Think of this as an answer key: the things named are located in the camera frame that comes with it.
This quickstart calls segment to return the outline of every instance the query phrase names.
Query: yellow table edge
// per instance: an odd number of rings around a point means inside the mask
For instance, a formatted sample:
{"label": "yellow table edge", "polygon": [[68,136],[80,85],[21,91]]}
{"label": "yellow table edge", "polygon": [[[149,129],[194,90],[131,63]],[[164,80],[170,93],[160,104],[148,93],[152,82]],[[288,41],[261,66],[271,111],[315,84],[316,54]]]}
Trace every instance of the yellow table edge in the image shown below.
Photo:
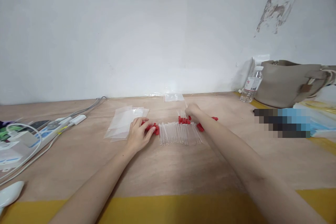
{"label": "yellow table edge", "polygon": [[[268,109],[253,100],[251,105]],[[308,138],[336,155],[336,144],[325,138]],[[336,222],[336,188],[297,190],[328,223]],[[47,223],[66,202],[16,202],[2,214],[1,224]],[[228,190],[219,195],[166,195],[112,198],[98,223],[265,223],[247,194]]]}

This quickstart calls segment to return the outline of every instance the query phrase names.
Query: forearm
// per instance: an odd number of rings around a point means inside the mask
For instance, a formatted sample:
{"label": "forearm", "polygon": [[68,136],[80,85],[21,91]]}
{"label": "forearm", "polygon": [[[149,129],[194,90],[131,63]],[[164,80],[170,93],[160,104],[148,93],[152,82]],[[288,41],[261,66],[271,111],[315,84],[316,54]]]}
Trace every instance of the forearm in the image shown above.
{"label": "forearm", "polygon": [[95,223],[120,175],[135,153],[125,147],[115,155],[65,203],[50,224]]}
{"label": "forearm", "polygon": [[201,110],[196,117],[242,182],[261,180],[268,175],[261,157],[240,137]]}
{"label": "forearm", "polygon": [[240,137],[202,111],[196,117],[270,223],[325,223]]}

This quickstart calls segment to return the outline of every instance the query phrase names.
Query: hand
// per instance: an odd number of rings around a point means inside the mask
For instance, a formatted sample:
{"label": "hand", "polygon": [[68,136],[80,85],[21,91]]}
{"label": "hand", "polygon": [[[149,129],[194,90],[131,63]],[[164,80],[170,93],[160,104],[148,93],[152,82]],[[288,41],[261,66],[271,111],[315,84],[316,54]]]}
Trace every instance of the hand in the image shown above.
{"label": "hand", "polygon": [[149,119],[147,117],[138,117],[135,118],[129,127],[129,134],[127,137],[126,147],[131,149],[132,151],[138,152],[143,147],[148,144],[155,127],[149,129],[147,134],[145,135],[145,129],[149,125]]}
{"label": "hand", "polygon": [[197,114],[199,112],[201,112],[201,109],[195,103],[189,104],[189,106],[185,109],[185,113],[187,114],[187,116],[195,116],[195,117],[197,117]]}

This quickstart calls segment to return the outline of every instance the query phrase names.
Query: beige handbag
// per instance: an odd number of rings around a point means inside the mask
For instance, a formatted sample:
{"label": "beige handbag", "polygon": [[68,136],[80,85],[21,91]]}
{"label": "beige handbag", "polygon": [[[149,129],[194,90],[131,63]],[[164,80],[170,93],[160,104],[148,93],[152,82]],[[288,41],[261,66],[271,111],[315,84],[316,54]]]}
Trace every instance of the beige handbag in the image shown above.
{"label": "beige handbag", "polygon": [[277,107],[293,107],[335,81],[336,66],[300,65],[286,60],[264,61],[263,80],[255,99]]}

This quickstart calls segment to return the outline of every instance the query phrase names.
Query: white wall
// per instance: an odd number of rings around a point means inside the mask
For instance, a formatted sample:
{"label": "white wall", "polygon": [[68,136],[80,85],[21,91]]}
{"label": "white wall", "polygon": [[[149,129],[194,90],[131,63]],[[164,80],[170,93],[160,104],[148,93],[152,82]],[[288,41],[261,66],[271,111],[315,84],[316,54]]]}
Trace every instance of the white wall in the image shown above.
{"label": "white wall", "polygon": [[336,64],[334,0],[256,34],[266,1],[0,0],[0,103],[230,91],[265,53]]}

